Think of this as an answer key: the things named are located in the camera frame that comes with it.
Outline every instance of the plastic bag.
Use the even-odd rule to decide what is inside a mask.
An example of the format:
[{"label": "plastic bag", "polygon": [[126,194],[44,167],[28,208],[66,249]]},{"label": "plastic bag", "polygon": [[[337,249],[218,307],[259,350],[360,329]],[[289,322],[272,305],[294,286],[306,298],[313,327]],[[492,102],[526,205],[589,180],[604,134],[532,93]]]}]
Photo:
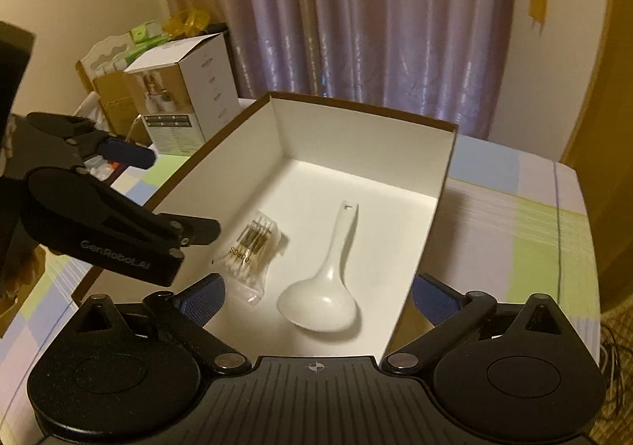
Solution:
[{"label": "plastic bag", "polygon": [[224,277],[227,292],[256,305],[264,296],[268,265],[280,239],[276,222],[256,211],[237,238],[212,262],[215,271]]},{"label": "plastic bag", "polygon": [[108,124],[106,114],[99,103],[99,93],[97,92],[90,92],[83,102],[79,104],[73,116],[89,118],[94,122],[95,129],[110,132],[110,124]]}]

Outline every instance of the black circular disc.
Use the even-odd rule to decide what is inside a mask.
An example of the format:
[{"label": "black circular disc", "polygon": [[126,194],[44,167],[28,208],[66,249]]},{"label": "black circular disc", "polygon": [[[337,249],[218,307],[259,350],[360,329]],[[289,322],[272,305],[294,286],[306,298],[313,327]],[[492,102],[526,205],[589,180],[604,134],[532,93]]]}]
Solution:
[{"label": "black circular disc", "polygon": [[188,409],[199,382],[199,368],[184,349],[138,338],[44,355],[30,375],[28,395],[56,436],[122,441],[174,421]]},{"label": "black circular disc", "polygon": [[506,395],[534,399],[558,388],[560,374],[555,366],[539,358],[511,356],[488,367],[488,381]]},{"label": "black circular disc", "polygon": [[465,427],[497,440],[554,441],[580,432],[600,409],[604,383],[587,350],[557,339],[523,334],[512,347],[502,337],[452,350],[434,372],[439,403]]},{"label": "black circular disc", "polygon": [[83,391],[110,394],[134,388],[147,372],[145,363],[135,356],[108,352],[79,363],[73,377]]}]

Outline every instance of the cotton swab package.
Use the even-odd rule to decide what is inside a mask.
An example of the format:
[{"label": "cotton swab package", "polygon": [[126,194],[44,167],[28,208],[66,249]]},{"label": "cotton swab package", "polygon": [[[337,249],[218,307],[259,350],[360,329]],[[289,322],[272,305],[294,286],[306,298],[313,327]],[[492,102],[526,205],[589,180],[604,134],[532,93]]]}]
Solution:
[{"label": "cotton swab package", "polygon": [[268,265],[277,251],[281,233],[276,222],[256,211],[238,237],[218,259],[214,271],[224,277],[227,292],[254,306],[264,296]]}]

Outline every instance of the cardboard box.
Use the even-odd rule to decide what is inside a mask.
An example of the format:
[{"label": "cardboard box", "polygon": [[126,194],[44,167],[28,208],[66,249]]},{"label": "cardboard box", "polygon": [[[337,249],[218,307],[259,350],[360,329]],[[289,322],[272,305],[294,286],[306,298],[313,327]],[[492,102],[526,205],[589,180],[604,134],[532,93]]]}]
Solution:
[{"label": "cardboard box", "polygon": [[[113,133],[127,136],[138,110],[121,71],[107,73],[93,79],[94,90],[99,93],[99,103],[106,114]],[[152,141],[143,126],[137,125],[131,140],[142,145],[151,145]]]},{"label": "cardboard box", "polygon": [[222,34],[151,49],[125,79],[161,154],[193,154],[240,112]]},{"label": "cardboard box", "polygon": [[[152,198],[157,213],[215,218],[222,225],[213,244],[182,249],[185,261],[170,290],[213,272],[211,260],[259,210],[277,222],[287,243],[268,268],[265,294],[253,308],[227,293],[205,329],[251,361],[260,355],[373,355],[379,362],[419,267],[456,136],[454,124],[392,109],[266,95]],[[340,333],[305,331],[279,313],[277,298],[317,272],[343,200],[358,203],[343,268],[358,305],[356,322]],[[132,303],[160,289],[104,271],[87,294]]]}]

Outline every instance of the ridged black surface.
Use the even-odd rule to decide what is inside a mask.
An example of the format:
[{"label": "ridged black surface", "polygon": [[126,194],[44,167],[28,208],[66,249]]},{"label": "ridged black surface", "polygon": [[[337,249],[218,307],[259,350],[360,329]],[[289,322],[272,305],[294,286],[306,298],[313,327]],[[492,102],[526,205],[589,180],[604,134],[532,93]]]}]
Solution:
[{"label": "ridged black surface", "polygon": [[135,445],[489,443],[447,420],[419,382],[384,375],[370,358],[263,358],[247,375],[215,381],[186,418]]}]

